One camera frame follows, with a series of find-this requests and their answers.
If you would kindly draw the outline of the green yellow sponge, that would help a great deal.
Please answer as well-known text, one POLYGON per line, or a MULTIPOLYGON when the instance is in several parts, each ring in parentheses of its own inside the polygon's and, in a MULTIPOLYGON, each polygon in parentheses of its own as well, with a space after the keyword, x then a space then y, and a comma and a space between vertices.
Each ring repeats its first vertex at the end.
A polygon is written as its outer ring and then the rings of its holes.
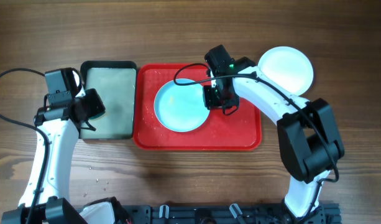
POLYGON ((90 120, 92 120, 92 121, 96 121, 96 120, 98 120, 98 119, 103 118, 105 115, 106 115, 106 113, 103 112, 103 113, 100 113, 100 114, 97 114, 97 115, 91 117, 90 120))

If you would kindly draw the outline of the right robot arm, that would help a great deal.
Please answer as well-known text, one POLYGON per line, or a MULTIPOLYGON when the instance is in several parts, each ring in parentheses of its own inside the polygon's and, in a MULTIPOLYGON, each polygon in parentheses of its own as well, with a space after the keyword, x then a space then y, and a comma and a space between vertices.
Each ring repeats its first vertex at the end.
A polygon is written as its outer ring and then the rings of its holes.
POLYGON ((330 105, 319 98, 302 98, 266 76, 247 57, 204 57, 209 80, 204 98, 209 109, 237 106, 241 98, 266 114, 277 127, 280 157, 289 172, 284 198, 292 219, 302 222, 318 207, 325 182, 337 182, 337 162, 344 145, 330 105))

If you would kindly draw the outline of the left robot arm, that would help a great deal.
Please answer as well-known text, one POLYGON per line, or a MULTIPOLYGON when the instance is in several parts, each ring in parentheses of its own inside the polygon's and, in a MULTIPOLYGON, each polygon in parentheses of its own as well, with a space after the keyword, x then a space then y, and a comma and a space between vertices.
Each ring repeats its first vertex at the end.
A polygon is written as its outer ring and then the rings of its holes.
POLYGON ((39 142, 27 188, 18 208, 2 223, 130 223, 131 216, 115 197, 87 204, 78 212, 69 202, 71 160, 82 123, 104 113, 95 89, 66 103, 40 108, 35 117, 39 142))

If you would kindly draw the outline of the light blue plate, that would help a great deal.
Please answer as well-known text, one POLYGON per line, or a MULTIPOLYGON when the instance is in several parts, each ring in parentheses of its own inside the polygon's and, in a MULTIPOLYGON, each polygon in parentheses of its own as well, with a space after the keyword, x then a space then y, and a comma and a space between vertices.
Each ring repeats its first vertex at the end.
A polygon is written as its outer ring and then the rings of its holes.
POLYGON ((171 131, 185 133, 199 128, 209 116, 203 86, 187 78, 167 82, 155 96, 154 112, 160 124, 171 131))

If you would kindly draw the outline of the white plate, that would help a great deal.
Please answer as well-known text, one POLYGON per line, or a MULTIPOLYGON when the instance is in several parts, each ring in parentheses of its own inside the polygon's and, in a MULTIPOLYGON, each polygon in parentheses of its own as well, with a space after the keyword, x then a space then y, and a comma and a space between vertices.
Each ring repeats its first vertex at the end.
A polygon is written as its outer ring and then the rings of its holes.
POLYGON ((279 46, 266 51, 258 67, 273 82, 297 96, 308 91, 314 79, 309 58, 293 47, 279 46))

